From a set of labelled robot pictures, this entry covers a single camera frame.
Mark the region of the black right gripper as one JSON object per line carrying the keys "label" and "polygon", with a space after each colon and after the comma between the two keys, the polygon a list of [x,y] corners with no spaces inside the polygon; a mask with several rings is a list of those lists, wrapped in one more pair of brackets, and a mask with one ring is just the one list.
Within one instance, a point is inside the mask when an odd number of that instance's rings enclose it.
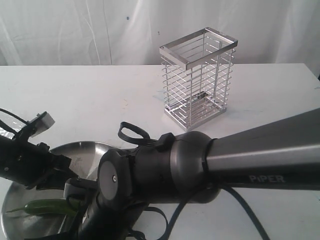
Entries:
{"label": "black right gripper", "polygon": [[84,200],[68,231],[71,240],[124,240],[140,216],[139,203],[120,211],[105,205],[96,181],[70,178],[63,196]]}

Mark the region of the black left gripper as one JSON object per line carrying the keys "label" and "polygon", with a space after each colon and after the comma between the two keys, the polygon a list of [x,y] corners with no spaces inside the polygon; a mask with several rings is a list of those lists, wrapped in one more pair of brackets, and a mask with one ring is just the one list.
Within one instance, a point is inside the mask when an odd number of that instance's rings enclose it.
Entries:
{"label": "black left gripper", "polygon": [[63,189],[68,179],[78,175],[70,169],[71,159],[53,154],[50,147],[41,142],[19,146],[14,160],[14,181],[26,189]]}

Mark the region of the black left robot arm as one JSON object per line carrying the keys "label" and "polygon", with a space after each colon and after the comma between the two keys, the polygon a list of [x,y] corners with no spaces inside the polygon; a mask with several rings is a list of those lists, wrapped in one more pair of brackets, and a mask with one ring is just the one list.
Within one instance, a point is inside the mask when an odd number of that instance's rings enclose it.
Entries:
{"label": "black left robot arm", "polygon": [[50,152],[41,142],[0,137],[0,176],[27,190],[63,190],[65,182],[78,175],[70,169],[71,159]]}

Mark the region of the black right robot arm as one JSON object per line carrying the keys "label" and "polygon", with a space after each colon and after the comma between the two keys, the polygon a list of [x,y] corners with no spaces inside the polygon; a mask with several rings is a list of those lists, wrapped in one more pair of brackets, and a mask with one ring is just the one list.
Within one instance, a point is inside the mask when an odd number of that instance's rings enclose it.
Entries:
{"label": "black right robot arm", "polygon": [[267,240],[266,230],[236,188],[320,188],[319,109],[223,138],[190,131],[151,139],[128,122],[120,126],[139,138],[119,131],[134,148],[108,149],[99,161],[97,180],[80,184],[86,189],[84,204],[69,230],[70,240],[143,240],[144,234],[133,230],[142,212],[153,210],[153,204],[176,203],[162,235],[167,240],[186,204],[208,203],[220,190],[240,203]]}

